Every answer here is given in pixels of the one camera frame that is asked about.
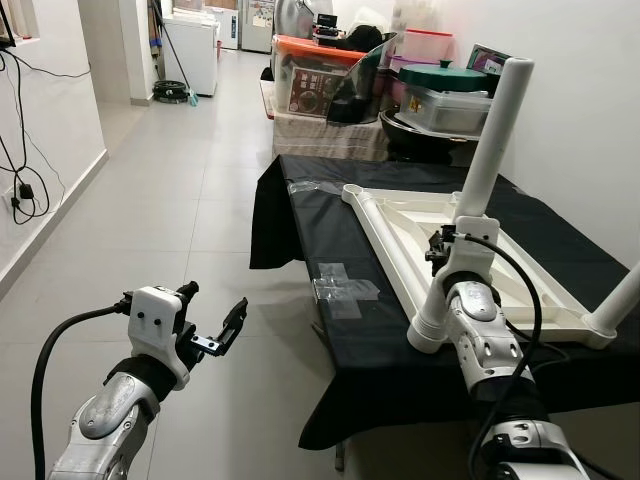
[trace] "green lid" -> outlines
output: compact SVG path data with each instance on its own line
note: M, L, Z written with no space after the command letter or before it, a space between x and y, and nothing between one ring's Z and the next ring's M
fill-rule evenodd
M475 70L450 67L451 60L440 60L438 65L408 65L402 67L398 79L406 84L432 90L475 92L485 89L487 75Z

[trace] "wall outlet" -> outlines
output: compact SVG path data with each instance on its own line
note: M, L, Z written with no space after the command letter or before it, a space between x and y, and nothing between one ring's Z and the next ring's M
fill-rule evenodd
M13 207L11 206L11 199L13 198L13 187L9 187L6 192L2 194L2 200L4 200L4 204L7 207L9 213L13 215Z

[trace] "clear tape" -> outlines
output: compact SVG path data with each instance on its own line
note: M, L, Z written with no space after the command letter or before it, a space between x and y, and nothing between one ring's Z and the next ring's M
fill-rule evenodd
M378 300L380 290L369 280L350 279L343 263L320 263L313 279L317 300L326 300L335 319L362 318L358 300Z
M317 182L305 180L302 182L290 183L287 188L289 189L289 195L293 195L298 192L311 192L313 190L320 190L321 192L330 193L332 195L342 195L343 186L344 183L339 182Z

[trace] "baseboard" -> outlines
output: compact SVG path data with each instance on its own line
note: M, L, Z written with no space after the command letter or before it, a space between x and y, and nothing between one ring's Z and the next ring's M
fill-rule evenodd
M153 95L149 98L130 98L131 105L136 107L148 107L151 105L151 101L153 100Z
M44 242L49 238L49 235L51 235L73 204L80 198L82 192L89 186L108 159L109 153L105 149L98 158L94 160L82 177L67 190L67 198L62 202L62 205L58 207L55 213L45 217L45 220L43 220L18 253L16 253L11 263L0 273L0 300L2 300L11 289L20 274L27 268L33 257L38 253L38 250L40 250Z

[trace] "red lid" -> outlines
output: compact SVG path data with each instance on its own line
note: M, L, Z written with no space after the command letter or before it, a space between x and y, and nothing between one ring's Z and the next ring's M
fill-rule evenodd
M441 37L453 37L453 33L431 32L429 30L418 30L417 28L407 28L407 32L422 33L423 35L440 35Z
M275 45L278 49L284 48L298 55L324 55L341 60L353 60L354 63L366 55L363 52L340 50L338 48L322 47L316 45L313 40L306 38L288 37L287 35L275 35Z

